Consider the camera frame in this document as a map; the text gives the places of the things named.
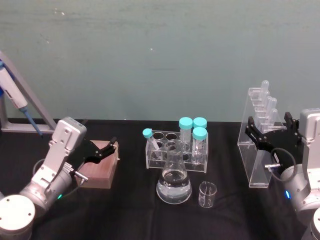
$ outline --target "teal wall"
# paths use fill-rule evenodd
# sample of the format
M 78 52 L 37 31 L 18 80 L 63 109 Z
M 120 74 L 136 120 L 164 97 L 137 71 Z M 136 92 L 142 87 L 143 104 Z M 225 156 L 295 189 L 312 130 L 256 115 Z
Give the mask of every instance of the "teal wall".
M 55 118 L 237 122 L 262 80 L 320 107 L 318 0 L 0 0 L 0 50 Z

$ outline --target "cable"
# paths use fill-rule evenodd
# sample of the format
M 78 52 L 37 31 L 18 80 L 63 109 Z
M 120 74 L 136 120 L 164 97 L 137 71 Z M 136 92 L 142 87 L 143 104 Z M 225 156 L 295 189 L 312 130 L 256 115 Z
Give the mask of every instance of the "cable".
M 61 199 L 64 199 L 65 197 L 68 197 L 68 196 L 70 196 L 71 194 L 73 194 L 73 193 L 74 193 L 75 191 L 77 191 L 84 183 L 85 183 L 85 180 L 82 179 L 81 182 L 80 182 L 80 184 L 79 184 L 76 188 L 74 188 L 73 190 L 71 190 L 71 191 L 68 192 L 67 194 L 63 195 L 63 197 L 61 197 Z
M 40 159 L 39 161 L 37 161 L 36 163 L 35 163 L 35 165 L 33 166 L 33 169 L 32 169 L 32 176 L 34 176 L 35 174 L 36 174 L 36 168 L 37 168 L 37 166 L 39 165 L 39 163 L 40 162 L 43 162 L 45 159 L 43 158 L 43 159 Z
M 273 161 L 275 160 L 274 154 L 276 153 L 276 151 L 282 151 L 282 152 L 284 152 L 284 153 L 286 153 L 286 154 L 289 155 L 289 157 L 292 159 L 292 162 L 293 162 L 293 172 L 292 172 L 292 175 L 291 175 L 290 177 L 288 177 L 287 179 L 284 179 L 284 180 L 282 180 L 281 178 L 277 177 L 277 176 L 273 173 L 272 170 L 270 171 L 270 172 L 271 172 L 271 175 L 272 175 L 275 179 L 277 179 L 278 181 L 280 181 L 280 182 L 289 182 L 289 181 L 291 181 L 291 180 L 295 177 L 295 175 L 296 175 L 296 173 L 297 173 L 296 159 L 295 159 L 295 157 L 294 157 L 290 152 L 288 152 L 288 151 L 285 150 L 284 148 L 276 147 L 276 148 L 272 149 L 271 152 L 270 152 L 271 160 L 273 160 Z

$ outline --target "pipette stand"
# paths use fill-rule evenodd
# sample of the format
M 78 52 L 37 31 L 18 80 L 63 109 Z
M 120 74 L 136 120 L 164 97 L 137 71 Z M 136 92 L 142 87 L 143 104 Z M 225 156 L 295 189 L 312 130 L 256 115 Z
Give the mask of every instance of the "pipette stand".
M 166 163 L 166 154 L 168 147 L 170 146 L 171 140 L 180 139 L 180 132 L 174 131 L 162 131 L 162 130 L 152 130 L 152 134 L 158 145 L 161 147 L 159 150 L 156 150 L 153 145 L 146 141 L 145 146 L 145 160 L 146 168 L 156 168 L 162 169 Z M 203 155 L 202 163 L 195 164 L 192 162 L 192 139 L 190 144 L 185 144 L 185 151 L 183 152 L 183 162 L 187 171 L 194 172 L 207 172 L 207 163 L 208 163 L 208 149 L 209 141 L 208 136 L 206 136 L 204 149 L 200 152 L 200 155 Z
M 109 141 L 91 140 L 99 149 L 103 149 L 108 145 Z M 113 154 L 102 159 L 99 164 L 87 162 L 78 171 L 88 177 L 88 181 L 81 185 L 81 188 L 94 189 L 110 189 L 115 175 L 115 170 L 119 159 L 119 144 L 114 143 L 116 150 Z M 77 184 L 80 184 L 80 179 L 76 178 Z
M 276 109 L 277 100 L 270 96 L 268 88 L 268 81 L 263 81 L 261 87 L 249 88 L 237 142 L 250 188 L 269 186 L 271 173 L 265 169 L 265 165 L 271 164 L 272 160 L 269 152 L 257 151 L 255 144 L 246 135 L 248 118 L 254 117 L 254 122 L 262 133 L 286 129 Z
M 31 103 L 40 116 L 43 118 L 46 124 L 37 124 L 40 131 L 44 134 L 52 134 L 57 126 L 53 118 L 50 116 L 49 112 L 41 104 L 40 100 L 31 90 L 27 82 L 20 75 L 14 64 L 10 59 L 0 51 L 0 61 L 4 63 L 6 70 L 9 72 L 13 78 L 15 84 L 22 92 L 22 94 L 27 98 L 29 103 Z M 12 132 L 12 133 L 36 133 L 37 131 L 31 124 L 23 123 L 12 123 L 8 120 L 7 110 L 5 105 L 4 94 L 0 96 L 0 123 L 1 130 L 3 132 Z

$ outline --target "blue pipette tip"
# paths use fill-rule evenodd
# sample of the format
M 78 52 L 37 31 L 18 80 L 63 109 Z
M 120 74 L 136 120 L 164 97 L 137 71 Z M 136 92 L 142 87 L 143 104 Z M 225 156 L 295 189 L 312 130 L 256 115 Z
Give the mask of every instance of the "blue pipette tip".
M 24 115 L 26 116 L 26 118 L 29 120 L 29 122 L 31 123 L 31 125 L 34 127 L 34 129 L 36 130 L 36 132 L 42 137 L 44 138 L 42 132 L 40 131 L 40 129 L 38 128 L 37 124 L 35 123 L 35 121 L 32 119 L 32 117 L 30 116 L 30 114 L 28 113 L 28 109 L 27 107 L 21 107 L 19 108 L 19 110 L 24 113 Z

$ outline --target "metal stand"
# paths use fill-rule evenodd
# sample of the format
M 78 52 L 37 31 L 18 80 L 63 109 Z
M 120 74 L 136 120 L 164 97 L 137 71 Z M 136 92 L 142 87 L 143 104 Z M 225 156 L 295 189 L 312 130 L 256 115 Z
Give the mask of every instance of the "metal stand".
M 31 90 L 27 82 L 20 75 L 14 64 L 10 59 L 0 51 L 0 60 L 4 63 L 6 70 L 10 73 L 11 77 L 14 79 L 15 84 L 22 92 L 22 94 L 28 99 L 28 101 L 34 106 L 36 111 L 40 114 L 46 124 L 37 124 L 40 131 L 44 134 L 51 134 L 54 132 L 57 124 L 50 116 L 45 107 L 41 104 L 40 100 Z M 12 123 L 9 122 L 7 116 L 7 110 L 5 105 L 4 95 L 0 97 L 0 123 L 1 130 L 3 132 L 12 133 L 36 133 L 36 130 L 31 124 L 22 123 Z

